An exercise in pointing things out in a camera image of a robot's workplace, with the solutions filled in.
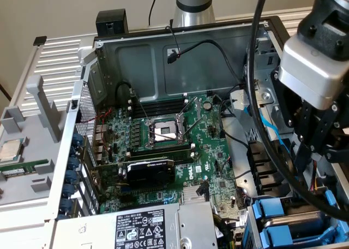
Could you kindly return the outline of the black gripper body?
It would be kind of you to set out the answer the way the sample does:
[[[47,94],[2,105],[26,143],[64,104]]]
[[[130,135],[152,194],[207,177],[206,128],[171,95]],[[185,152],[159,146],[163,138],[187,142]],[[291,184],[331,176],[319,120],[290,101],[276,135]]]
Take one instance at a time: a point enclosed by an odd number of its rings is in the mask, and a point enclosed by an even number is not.
[[[318,110],[337,103],[330,132],[348,134],[348,0],[315,0],[284,44],[271,77],[284,122],[293,132],[293,99],[300,97]]]

